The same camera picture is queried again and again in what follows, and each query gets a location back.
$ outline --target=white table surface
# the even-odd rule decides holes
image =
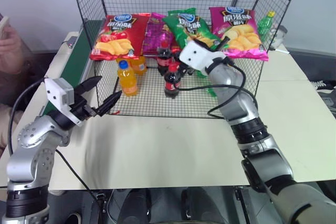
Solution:
[[[334,179],[336,120],[291,55],[273,51],[269,58],[257,92],[261,119],[296,181]],[[61,48],[47,75],[59,77],[67,59],[67,49]],[[88,100],[97,106],[96,95],[89,94]],[[45,103],[42,84],[18,129]],[[245,185],[236,142],[222,120],[104,116],[75,128],[69,146],[59,150],[92,189]],[[55,155],[49,189],[83,189]],[[0,159],[0,185],[6,183],[8,158],[6,151]]]

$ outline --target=wire mesh shelf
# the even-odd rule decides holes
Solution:
[[[106,15],[151,13],[167,14],[168,10],[196,8],[196,14],[201,16],[210,26],[211,17],[209,7],[237,6],[255,11],[256,22],[261,20],[269,10],[276,12],[273,18],[274,32],[269,33],[264,42],[269,48],[274,35],[281,24],[283,16],[291,0],[77,0],[84,30],[91,47],[94,46],[98,31]],[[237,59],[236,65],[246,72],[245,88],[256,93],[263,66],[262,61]],[[181,91],[176,99],[166,98],[164,95],[163,78],[156,68],[153,59],[148,60],[150,67],[147,73],[138,77],[140,93],[135,97],[122,95],[117,106],[111,111],[120,111],[123,115],[142,116],[174,116],[186,118],[209,118],[207,111],[217,105],[206,90]],[[117,82],[117,65],[115,62],[102,61],[94,63],[97,75],[103,78],[97,87],[98,102],[101,102],[113,91],[119,90]],[[182,86],[185,88],[209,84],[207,79],[196,76],[185,76]]]

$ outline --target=red bottle cap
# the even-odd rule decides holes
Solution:
[[[169,65],[168,67],[168,71],[169,72],[177,72],[178,68],[179,68],[179,63],[178,62],[173,62]]]

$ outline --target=wall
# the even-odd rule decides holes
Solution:
[[[336,0],[292,0],[282,24],[287,47],[336,54]]]
[[[58,50],[81,25],[76,0],[0,0],[0,12],[32,51]]]
[[[0,0],[0,12],[32,51],[57,50],[81,20],[76,0]],[[335,0],[292,0],[283,21],[288,29],[286,46],[335,53]]]

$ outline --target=snack package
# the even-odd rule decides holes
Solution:
[[[206,22],[194,14],[181,13],[163,18],[173,32],[176,42],[183,49],[193,39],[198,39],[215,49],[220,39],[213,35]]]
[[[147,23],[145,39],[142,45],[144,55],[156,55],[158,48],[170,48],[173,33],[162,21],[164,15],[152,13]]]
[[[224,53],[230,58],[268,60],[267,50],[258,36],[254,10],[238,7],[210,7],[212,32],[230,38]]]
[[[192,8],[186,9],[186,10],[169,10],[168,11],[168,16],[179,15],[181,13],[188,13],[188,14],[196,15],[196,8],[192,7]]]
[[[107,16],[90,59],[138,59],[149,17],[149,13]]]

